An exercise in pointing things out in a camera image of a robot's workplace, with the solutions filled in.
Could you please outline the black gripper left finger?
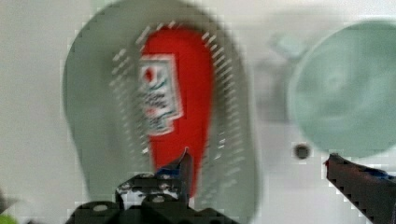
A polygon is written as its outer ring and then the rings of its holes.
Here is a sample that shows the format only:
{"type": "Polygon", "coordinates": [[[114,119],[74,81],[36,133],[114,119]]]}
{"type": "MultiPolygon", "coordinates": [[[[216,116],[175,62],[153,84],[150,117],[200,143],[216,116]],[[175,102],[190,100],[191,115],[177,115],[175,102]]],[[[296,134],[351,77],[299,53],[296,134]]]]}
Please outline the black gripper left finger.
{"type": "Polygon", "coordinates": [[[185,147],[174,160],[154,173],[140,173],[115,189],[115,200],[121,209],[139,206],[149,195],[169,195],[188,203],[193,181],[193,157],[185,147]]]}

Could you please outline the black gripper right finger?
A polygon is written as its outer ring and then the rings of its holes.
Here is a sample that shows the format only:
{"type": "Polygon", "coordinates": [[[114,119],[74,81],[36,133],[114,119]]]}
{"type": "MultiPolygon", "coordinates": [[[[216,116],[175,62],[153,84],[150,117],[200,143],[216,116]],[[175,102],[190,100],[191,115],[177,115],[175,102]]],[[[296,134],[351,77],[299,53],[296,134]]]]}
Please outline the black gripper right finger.
{"type": "Polygon", "coordinates": [[[324,162],[326,178],[373,224],[395,224],[395,176],[333,153],[324,162]]]}

